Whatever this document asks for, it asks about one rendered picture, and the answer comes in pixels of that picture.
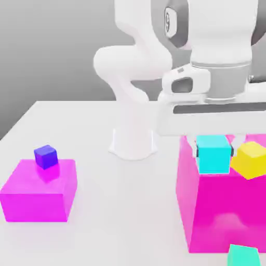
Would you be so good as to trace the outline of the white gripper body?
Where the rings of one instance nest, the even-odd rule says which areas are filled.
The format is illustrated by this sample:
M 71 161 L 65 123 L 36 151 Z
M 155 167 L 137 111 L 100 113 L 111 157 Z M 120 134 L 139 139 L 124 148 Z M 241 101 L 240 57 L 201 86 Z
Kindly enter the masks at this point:
M 199 95 L 161 92 L 157 132 L 161 136 L 266 133 L 266 92 L 246 92 L 236 102 L 205 104 Z

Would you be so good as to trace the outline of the small blue cube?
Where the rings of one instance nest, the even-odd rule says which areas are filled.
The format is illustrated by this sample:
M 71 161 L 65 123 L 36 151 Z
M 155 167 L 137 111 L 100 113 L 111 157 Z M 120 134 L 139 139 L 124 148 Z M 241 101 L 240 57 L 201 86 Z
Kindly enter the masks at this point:
M 35 149 L 34 155 L 37 165 L 42 169 L 48 169 L 49 167 L 58 164 L 57 151 L 50 145 Z

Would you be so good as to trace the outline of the small cyan cube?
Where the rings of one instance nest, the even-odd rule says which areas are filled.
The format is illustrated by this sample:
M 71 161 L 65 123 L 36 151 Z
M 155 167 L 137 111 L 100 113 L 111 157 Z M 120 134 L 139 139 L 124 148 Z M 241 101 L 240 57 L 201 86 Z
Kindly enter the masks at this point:
M 200 175 L 229 173 L 232 148 L 225 135 L 199 135 L 196 144 Z

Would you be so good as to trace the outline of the small turquoise cube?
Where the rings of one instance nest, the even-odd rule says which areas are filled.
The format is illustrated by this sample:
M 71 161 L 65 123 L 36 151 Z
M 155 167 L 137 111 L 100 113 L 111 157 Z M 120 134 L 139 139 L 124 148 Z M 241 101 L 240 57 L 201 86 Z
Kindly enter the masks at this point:
M 261 266 L 258 249 L 231 244 L 227 266 Z

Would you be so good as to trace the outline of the small yellow cube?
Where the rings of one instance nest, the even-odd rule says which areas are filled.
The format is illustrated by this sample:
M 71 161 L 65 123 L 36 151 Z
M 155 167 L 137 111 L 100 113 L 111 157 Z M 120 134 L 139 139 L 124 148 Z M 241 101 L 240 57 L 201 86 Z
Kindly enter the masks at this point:
M 231 159 L 231 168 L 250 180 L 266 175 L 266 148 L 250 141 L 237 149 L 237 155 Z

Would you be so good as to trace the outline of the large pink box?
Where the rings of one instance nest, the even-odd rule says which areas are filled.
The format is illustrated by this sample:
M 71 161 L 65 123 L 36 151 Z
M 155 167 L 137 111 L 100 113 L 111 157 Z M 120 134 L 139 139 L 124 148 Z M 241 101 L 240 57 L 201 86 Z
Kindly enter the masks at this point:
M 176 196 L 188 251 L 227 253 L 235 244 L 266 253 L 266 175 L 199 175 L 187 138 L 179 144 Z

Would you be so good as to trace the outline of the large magenta box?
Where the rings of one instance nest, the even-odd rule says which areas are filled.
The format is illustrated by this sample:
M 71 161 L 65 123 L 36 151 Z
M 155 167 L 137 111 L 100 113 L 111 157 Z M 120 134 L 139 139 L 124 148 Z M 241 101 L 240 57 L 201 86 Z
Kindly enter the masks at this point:
M 67 222 L 76 190 L 75 160 L 44 170 L 22 159 L 1 188 L 0 203 L 7 222 Z

